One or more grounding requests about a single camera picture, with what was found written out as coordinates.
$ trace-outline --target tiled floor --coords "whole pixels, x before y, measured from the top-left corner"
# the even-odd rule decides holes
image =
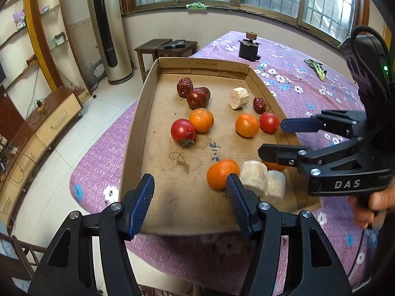
[[[139,71],[129,81],[115,86],[104,79],[94,92],[96,99],[90,98],[84,104],[83,117],[44,162],[23,199],[14,226],[19,240],[46,247],[71,211],[87,213],[70,194],[71,174],[96,140],[138,99],[143,86]],[[94,238],[93,248],[96,285],[106,295],[98,238]],[[190,288],[189,283],[166,276],[131,252],[129,258],[140,284],[178,293]]]

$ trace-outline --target cardboard box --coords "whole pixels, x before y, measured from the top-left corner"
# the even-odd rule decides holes
[[[198,134],[191,148],[180,147],[170,136],[171,124],[180,118],[188,119],[192,112],[176,88],[177,82],[186,76],[191,78],[195,88],[210,89],[207,109],[214,115],[214,126],[207,134]],[[237,87],[248,89],[250,102],[233,110],[228,105],[228,97]],[[143,174],[150,173],[155,179],[155,194],[143,233],[199,235],[238,230],[229,198],[207,184],[206,172],[215,163],[213,158],[232,159],[241,164],[246,160],[259,160],[257,151],[262,143],[299,145],[295,134],[281,130],[275,134],[260,130],[252,139],[236,133],[235,121],[240,114],[251,113],[259,118],[252,107],[256,96],[265,99],[267,111],[273,112],[280,121],[286,118],[268,88],[246,64],[190,58],[155,61],[131,126],[120,185],[122,199],[137,186]],[[297,213],[301,209],[319,207],[319,198],[307,195],[307,179],[296,168],[287,168],[284,174],[285,197],[275,204],[279,210]]]

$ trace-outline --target orange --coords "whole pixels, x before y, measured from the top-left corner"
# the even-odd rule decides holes
[[[238,164],[230,159],[222,160],[207,170],[207,183],[214,190],[224,191],[226,189],[226,178],[230,174],[240,175]]]
[[[259,121],[249,113],[239,115],[236,120],[236,131],[239,135],[252,138],[258,133]]]
[[[266,165],[268,170],[282,171],[286,168],[285,166],[282,166],[282,165],[279,165],[276,163],[267,163],[266,161],[262,161],[262,162]]]
[[[214,125],[213,114],[204,108],[192,111],[189,122],[195,127],[197,133],[205,133]]]

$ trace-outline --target purple bedspread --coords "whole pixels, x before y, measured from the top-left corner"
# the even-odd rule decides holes
[[[208,44],[193,57],[224,59],[248,63],[276,97],[287,117],[307,117],[323,109],[361,110],[357,87],[333,69],[321,82],[314,70],[303,60],[311,57],[287,46],[258,38],[261,60],[255,63],[238,55],[238,40],[244,33],[231,31]],[[96,213],[117,201],[123,157],[130,125],[137,103],[100,137],[82,158],[72,174],[70,191],[85,210]],[[334,134],[318,132],[299,134],[301,144],[313,149],[338,144],[343,139]],[[376,249],[377,235],[365,232],[357,255],[361,230],[353,225],[352,212],[345,197],[321,199],[322,208],[313,214],[327,234],[345,271],[354,259],[356,266],[350,275],[352,285],[362,282]],[[127,248],[158,270],[194,284],[237,294],[244,281],[252,254],[251,246],[240,233],[169,237],[140,234]],[[287,238],[282,238],[280,266],[275,295],[282,292],[287,259]]]

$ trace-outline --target window sill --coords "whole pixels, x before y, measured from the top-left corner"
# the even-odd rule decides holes
[[[210,0],[204,0],[203,3],[206,2],[207,4],[210,3]],[[172,2],[169,2],[169,5],[163,6],[163,2],[161,3],[161,5],[159,6],[155,6],[155,5],[144,5],[143,9],[140,10],[136,10],[133,12],[129,12],[127,14],[123,14],[122,17],[128,17],[134,14],[140,14],[140,13],[146,13],[146,12],[155,12],[155,11],[163,11],[163,10],[187,10],[185,8],[186,4],[192,3],[192,1],[181,1],[179,4],[177,5],[173,5],[171,4]],[[254,10],[254,7],[235,7],[235,6],[230,6],[230,5],[214,5],[214,6],[209,6],[207,8],[207,10],[193,10],[191,12],[208,12],[208,11],[217,11],[217,12],[237,12],[237,13],[242,13],[242,14],[246,14],[246,15],[252,15],[254,17],[260,17],[260,18],[264,18],[264,19],[269,19],[272,20],[276,23],[285,25],[287,27],[290,27],[292,29],[295,29],[296,31],[303,33],[305,35],[307,35],[308,37],[314,38],[317,42],[320,42],[322,44],[324,44],[326,47],[329,47],[330,49],[332,49],[333,51],[335,51],[336,53],[340,54],[340,50],[338,48],[338,46],[340,45],[341,42],[335,40],[333,37],[331,37],[330,35],[326,34],[325,32],[315,28],[315,27],[305,27],[303,25],[300,25],[296,22],[297,19],[288,17],[287,15],[284,15],[283,17],[279,17],[277,16],[275,13],[276,12],[270,12],[270,10],[266,10],[266,9],[262,9],[262,11],[257,12],[256,10]]]

